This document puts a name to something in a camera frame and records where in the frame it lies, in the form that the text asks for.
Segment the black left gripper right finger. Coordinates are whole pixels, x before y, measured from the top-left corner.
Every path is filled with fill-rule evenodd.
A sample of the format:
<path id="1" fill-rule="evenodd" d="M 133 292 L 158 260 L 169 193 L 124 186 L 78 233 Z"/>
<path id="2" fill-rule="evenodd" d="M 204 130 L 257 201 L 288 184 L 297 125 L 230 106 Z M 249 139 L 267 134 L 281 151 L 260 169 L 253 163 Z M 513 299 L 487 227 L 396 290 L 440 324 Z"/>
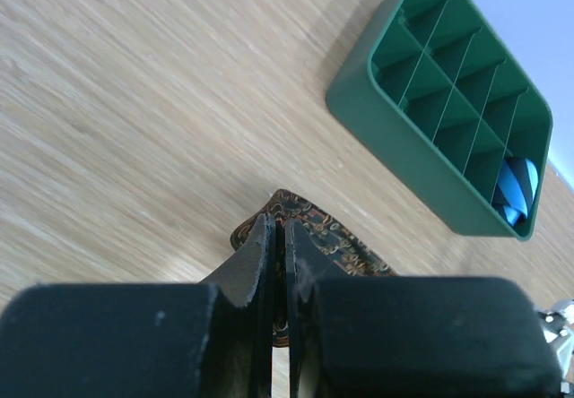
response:
<path id="1" fill-rule="evenodd" d="M 357 277 L 285 226 L 293 397 L 556 397 L 528 296 L 479 276 Z"/>

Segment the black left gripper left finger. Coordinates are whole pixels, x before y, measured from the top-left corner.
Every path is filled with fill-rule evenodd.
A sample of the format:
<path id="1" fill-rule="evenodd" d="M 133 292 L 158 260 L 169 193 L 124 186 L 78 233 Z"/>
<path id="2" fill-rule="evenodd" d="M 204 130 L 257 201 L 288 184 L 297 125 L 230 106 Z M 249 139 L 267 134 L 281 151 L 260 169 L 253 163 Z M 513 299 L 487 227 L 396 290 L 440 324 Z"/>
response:
<path id="1" fill-rule="evenodd" d="M 275 223 L 198 283 L 43 284 L 1 315 L 4 397 L 267 397 Z"/>

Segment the black tie with gold keys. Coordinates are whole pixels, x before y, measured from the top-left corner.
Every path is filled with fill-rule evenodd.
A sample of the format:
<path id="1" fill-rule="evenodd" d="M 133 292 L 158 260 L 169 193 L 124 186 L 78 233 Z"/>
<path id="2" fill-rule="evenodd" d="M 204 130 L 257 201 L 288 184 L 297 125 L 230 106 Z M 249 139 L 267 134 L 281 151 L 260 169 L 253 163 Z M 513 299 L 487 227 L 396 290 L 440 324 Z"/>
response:
<path id="1" fill-rule="evenodd" d="M 238 249 L 245 243 L 257 217 L 263 213 L 274 216 L 275 222 L 281 226 L 290 219 L 301 221 L 315 247 L 350 275 L 396 275 L 393 268 L 332 214 L 284 188 L 277 189 L 258 212 L 233 230 L 230 234 L 233 249 Z"/>

